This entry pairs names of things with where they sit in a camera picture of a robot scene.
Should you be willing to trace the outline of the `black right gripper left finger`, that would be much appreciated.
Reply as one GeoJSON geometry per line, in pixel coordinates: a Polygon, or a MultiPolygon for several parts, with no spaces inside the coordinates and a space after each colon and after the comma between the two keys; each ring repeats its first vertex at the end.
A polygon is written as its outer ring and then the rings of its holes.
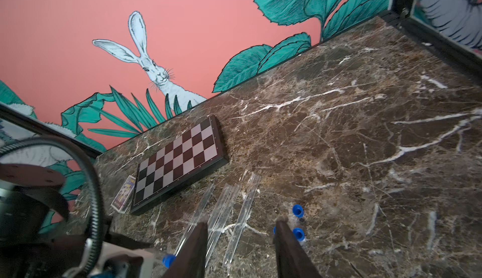
{"type": "Polygon", "coordinates": [[[200,222],[182,246],[162,278],[204,277],[208,242],[208,224],[200,222]]]}

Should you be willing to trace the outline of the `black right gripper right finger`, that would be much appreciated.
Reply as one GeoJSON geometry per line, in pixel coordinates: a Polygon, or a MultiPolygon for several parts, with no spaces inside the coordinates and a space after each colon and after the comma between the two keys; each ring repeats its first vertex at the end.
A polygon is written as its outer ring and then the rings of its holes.
{"type": "Polygon", "coordinates": [[[286,220],[278,219],[275,224],[274,245],[278,277],[322,278],[302,246],[295,238],[286,220]]]}

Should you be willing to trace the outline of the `blue rubber stopper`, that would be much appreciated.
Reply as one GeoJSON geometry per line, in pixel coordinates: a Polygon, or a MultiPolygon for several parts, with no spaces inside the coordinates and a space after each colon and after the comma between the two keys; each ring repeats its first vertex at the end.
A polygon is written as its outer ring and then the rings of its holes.
{"type": "Polygon", "coordinates": [[[301,228],[294,228],[292,232],[296,240],[299,242],[302,242],[306,238],[305,232],[301,228]]]}
{"type": "Polygon", "coordinates": [[[301,205],[296,204],[292,207],[292,214],[297,218],[302,218],[305,211],[301,205]]]}

